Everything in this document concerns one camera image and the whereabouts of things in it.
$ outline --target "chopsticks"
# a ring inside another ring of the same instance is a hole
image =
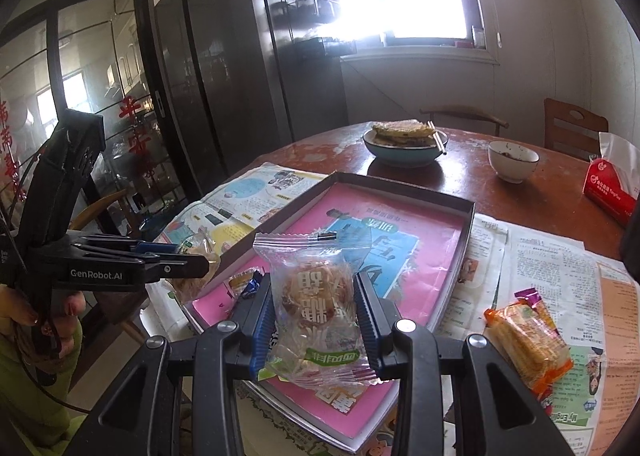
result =
[[[436,146],[438,146],[438,150],[442,154],[446,154],[447,150],[444,148],[444,144],[442,143],[442,139],[440,138],[440,134],[438,133],[438,129],[436,129],[436,126],[434,126],[433,122],[431,121],[427,122],[427,126],[429,126],[431,129],[433,129],[433,131],[435,131],[433,133],[433,139],[436,141]]]

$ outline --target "bowl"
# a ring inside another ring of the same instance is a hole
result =
[[[438,131],[442,143],[447,146],[449,137],[442,131]],[[434,142],[432,146],[422,147],[403,147],[403,146],[388,146],[380,144],[376,141],[376,132],[370,129],[362,135],[364,145],[367,146],[369,152],[375,156],[380,162],[386,163],[392,167],[424,167],[433,163],[433,161],[439,157],[442,153]]]
[[[522,183],[538,167],[540,156],[527,147],[498,140],[489,144],[489,163],[509,183]]]

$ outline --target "red box on windowsill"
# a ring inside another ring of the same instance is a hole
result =
[[[636,200],[622,188],[618,173],[611,162],[602,158],[591,162],[582,192],[626,227],[636,206]]]

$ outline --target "refrigerator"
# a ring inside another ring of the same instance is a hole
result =
[[[228,175],[348,124],[340,59],[301,57],[299,41],[317,23],[290,17],[294,2],[161,0],[156,7],[176,118],[183,113],[198,140],[210,134],[207,158]],[[200,153],[184,147],[190,158]]]

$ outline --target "red tissue package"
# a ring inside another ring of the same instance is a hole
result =
[[[602,158],[587,170],[582,192],[626,226],[640,192],[640,151],[624,138],[600,133]]]

